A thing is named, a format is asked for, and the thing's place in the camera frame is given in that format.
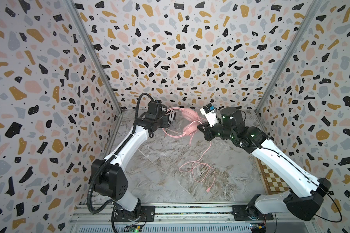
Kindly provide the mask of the white black headphones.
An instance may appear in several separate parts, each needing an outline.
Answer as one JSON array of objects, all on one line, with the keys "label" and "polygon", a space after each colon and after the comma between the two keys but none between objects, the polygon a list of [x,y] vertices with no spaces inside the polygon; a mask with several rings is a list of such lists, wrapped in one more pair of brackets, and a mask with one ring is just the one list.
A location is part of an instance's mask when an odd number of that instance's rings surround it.
[{"label": "white black headphones", "polygon": [[176,119],[175,111],[171,111],[171,112],[167,113],[167,116],[168,116],[169,124],[173,123],[175,121],[175,119]]}]

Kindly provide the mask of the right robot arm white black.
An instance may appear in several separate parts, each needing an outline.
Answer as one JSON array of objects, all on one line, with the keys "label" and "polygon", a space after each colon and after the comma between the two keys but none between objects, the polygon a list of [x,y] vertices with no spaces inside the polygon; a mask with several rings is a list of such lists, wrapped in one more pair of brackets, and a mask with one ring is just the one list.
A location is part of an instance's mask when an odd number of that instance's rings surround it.
[{"label": "right robot arm white black", "polygon": [[317,178],[294,163],[282,152],[261,129],[246,126],[242,111],[226,107],[218,111],[208,104],[200,109],[206,122],[197,126],[206,141],[218,137],[230,140],[234,146],[244,149],[269,166],[289,186],[279,194],[255,195],[247,204],[245,215],[259,220],[267,214],[291,213],[309,221],[316,216],[329,194],[331,183],[326,178]]}]

